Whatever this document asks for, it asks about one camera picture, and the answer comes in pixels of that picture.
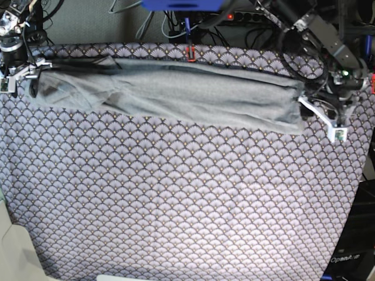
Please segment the gray garment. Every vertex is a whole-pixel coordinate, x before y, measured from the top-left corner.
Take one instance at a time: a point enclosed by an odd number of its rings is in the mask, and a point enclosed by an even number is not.
[[[85,62],[65,60],[60,70],[43,71],[33,102],[287,134],[303,130],[300,81],[177,61],[108,57],[96,68]]]

